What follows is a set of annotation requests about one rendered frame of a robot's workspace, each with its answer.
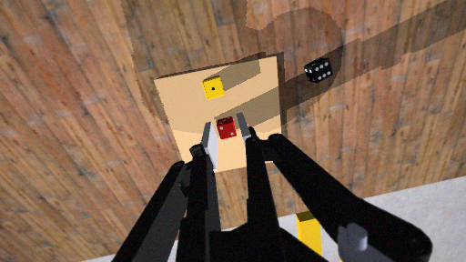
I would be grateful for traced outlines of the tan flat mat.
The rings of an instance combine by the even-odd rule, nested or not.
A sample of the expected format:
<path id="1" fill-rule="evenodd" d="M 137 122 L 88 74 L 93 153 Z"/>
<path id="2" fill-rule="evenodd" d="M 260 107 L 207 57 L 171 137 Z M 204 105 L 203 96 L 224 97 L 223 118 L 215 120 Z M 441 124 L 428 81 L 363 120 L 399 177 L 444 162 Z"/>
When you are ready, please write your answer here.
<path id="1" fill-rule="evenodd" d="M 202 81 L 220 76 L 225 94 L 207 99 Z M 218 137 L 218 171 L 247 166 L 246 148 L 238 124 L 243 113 L 259 139 L 281 134 L 277 57 L 225 65 L 154 80 L 180 155 L 192 161 L 189 149 L 201 142 L 205 124 Z M 217 121 L 233 117 L 237 135 L 220 139 Z"/>

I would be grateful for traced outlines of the yellow die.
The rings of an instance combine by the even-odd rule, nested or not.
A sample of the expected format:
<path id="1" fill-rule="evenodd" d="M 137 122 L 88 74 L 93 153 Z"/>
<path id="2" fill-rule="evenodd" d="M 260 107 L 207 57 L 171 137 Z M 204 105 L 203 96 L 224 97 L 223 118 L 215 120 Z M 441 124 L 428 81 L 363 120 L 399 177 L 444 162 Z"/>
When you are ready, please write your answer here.
<path id="1" fill-rule="evenodd" d="M 225 94 L 220 76 L 204 79 L 201 84 L 208 100 Z"/>

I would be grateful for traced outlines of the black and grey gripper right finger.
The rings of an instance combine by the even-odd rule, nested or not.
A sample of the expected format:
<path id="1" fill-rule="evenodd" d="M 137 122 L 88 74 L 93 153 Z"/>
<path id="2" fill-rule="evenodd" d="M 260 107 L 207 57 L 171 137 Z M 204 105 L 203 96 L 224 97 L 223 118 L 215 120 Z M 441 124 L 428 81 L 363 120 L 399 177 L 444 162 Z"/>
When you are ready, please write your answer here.
<path id="1" fill-rule="evenodd" d="M 247 161 L 248 262 L 287 262 L 267 161 L 338 245 L 342 262 L 429 262 L 433 244 L 420 228 L 355 196 L 282 134 L 259 139 L 242 112 L 237 118 Z"/>

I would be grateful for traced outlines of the red die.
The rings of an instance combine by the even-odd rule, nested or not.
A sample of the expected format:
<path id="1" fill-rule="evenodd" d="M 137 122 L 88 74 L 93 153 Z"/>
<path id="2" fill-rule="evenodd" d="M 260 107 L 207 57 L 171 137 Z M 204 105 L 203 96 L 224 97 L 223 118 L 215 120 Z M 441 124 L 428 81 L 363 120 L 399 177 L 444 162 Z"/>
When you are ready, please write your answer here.
<path id="1" fill-rule="evenodd" d="M 233 117 L 225 117 L 217 121 L 220 139 L 226 139 L 237 135 Z"/>

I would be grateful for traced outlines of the black die with white pips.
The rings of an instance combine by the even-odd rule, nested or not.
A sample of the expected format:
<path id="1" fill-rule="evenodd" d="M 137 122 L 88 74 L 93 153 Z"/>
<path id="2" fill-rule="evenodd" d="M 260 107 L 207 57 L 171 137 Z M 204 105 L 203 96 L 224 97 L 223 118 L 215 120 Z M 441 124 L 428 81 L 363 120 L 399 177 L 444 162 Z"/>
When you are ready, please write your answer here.
<path id="1" fill-rule="evenodd" d="M 304 65 L 307 78 L 310 82 L 319 83 L 333 75 L 329 58 L 318 58 Z"/>

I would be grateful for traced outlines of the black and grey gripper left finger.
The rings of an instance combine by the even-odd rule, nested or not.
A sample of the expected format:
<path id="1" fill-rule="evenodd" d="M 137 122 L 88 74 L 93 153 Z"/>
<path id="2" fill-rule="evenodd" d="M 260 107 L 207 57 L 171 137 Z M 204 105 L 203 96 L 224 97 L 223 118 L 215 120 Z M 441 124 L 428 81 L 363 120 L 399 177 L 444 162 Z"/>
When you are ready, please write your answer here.
<path id="1" fill-rule="evenodd" d="M 189 151 L 192 161 L 172 165 L 111 262 L 167 262 L 178 230 L 175 262 L 210 262 L 208 232 L 221 231 L 211 121 Z"/>

